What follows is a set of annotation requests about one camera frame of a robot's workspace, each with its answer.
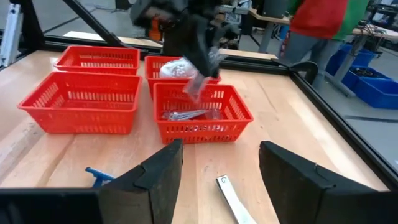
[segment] red plastic basket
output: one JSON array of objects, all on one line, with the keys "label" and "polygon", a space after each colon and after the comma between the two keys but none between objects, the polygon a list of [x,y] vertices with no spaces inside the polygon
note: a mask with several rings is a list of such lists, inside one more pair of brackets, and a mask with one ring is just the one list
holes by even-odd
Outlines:
[{"label": "red plastic basket", "polygon": [[54,65],[61,71],[136,75],[139,49],[69,46]]},{"label": "red plastic basket", "polygon": [[[147,56],[145,57],[145,77],[148,80],[150,97],[154,98],[154,85],[155,83],[188,83],[189,78],[160,78],[160,68],[167,62],[180,59],[180,57],[157,57]],[[208,84],[218,84],[221,81],[221,77],[217,79],[211,79]]]},{"label": "red plastic basket", "polygon": [[128,134],[141,77],[51,73],[18,108],[47,133]]},{"label": "red plastic basket", "polygon": [[[183,92],[184,84],[157,83],[154,89],[154,116],[162,142],[174,139],[184,143],[235,141],[253,117],[241,97],[231,85],[207,85],[201,103],[194,103]],[[162,118],[165,111],[216,109],[221,120],[197,119],[168,121]]]}]

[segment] metal frame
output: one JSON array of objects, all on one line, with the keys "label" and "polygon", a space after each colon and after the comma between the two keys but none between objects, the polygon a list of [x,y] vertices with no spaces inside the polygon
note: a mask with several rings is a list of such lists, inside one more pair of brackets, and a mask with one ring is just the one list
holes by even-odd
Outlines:
[{"label": "metal frame", "polygon": [[[11,1],[23,2],[21,6],[23,6],[25,12],[24,25],[22,26],[22,35],[24,36],[24,41],[21,42],[21,45],[27,47],[27,52],[25,52],[24,55],[28,55],[35,50],[62,52],[69,45],[109,46],[118,44],[118,41],[120,41],[117,37],[111,35],[104,27],[101,29],[101,32],[103,33],[99,33],[99,35],[108,37],[110,39],[116,38],[116,42],[109,39],[107,40],[107,43],[105,41],[43,35],[37,20],[32,0]],[[85,21],[90,27],[93,28],[93,26],[97,26],[98,28],[101,26],[98,21],[90,18],[89,15],[86,15],[87,12],[80,11],[79,13],[78,14],[80,16],[85,14],[83,17],[86,18]],[[147,55],[160,55],[161,51],[160,47],[129,44],[123,44],[123,47],[135,47],[141,49],[141,60],[143,60]],[[394,168],[372,146],[370,146],[369,143],[366,142],[366,140],[364,140],[324,99],[322,99],[311,87],[308,81],[302,78],[298,73],[291,72],[288,68],[279,67],[278,63],[271,60],[240,56],[229,56],[221,63],[221,68],[289,76],[292,81],[304,92],[308,99],[310,99],[310,101],[318,108],[318,110],[320,110],[326,119],[335,127],[345,141],[347,141],[347,143],[361,156],[361,158],[376,173],[376,175],[387,185],[387,187],[389,187],[391,190],[398,189],[397,171],[394,170]]]}]

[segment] metal leg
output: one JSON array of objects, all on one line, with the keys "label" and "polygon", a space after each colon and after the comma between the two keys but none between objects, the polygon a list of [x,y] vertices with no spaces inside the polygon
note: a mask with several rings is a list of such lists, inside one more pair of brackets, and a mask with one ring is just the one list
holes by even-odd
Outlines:
[{"label": "metal leg", "polygon": [[349,71],[349,68],[353,64],[357,54],[362,49],[365,42],[366,42],[365,35],[361,35],[355,40],[355,43],[353,44],[353,48],[351,49],[350,53],[344,59],[344,62],[341,64],[340,68],[337,70],[335,76],[331,76],[328,73],[325,73],[327,79],[329,79],[329,81],[337,89],[339,89],[339,91],[341,91],[346,96],[355,96],[355,93],[353,93],[347,86],[342,84],[341,81],[344,79],[345,75]]},{"label": "metal leg", "polygon": [[17,58],[19,38],[22,32],[23,15],[21,6],[10,4],[6,29],[4,30],[3,40],[0,47],[0,65],[7,67],[14,63]]},{"label": "metal leg", "polygon": [[267,53],[267,47],[268,47],[269,41],[271,40],[273,32],[274,32],[274,23],[268,22],[268,25],[264,31],[264,34],[262,35],[259,53]]}]

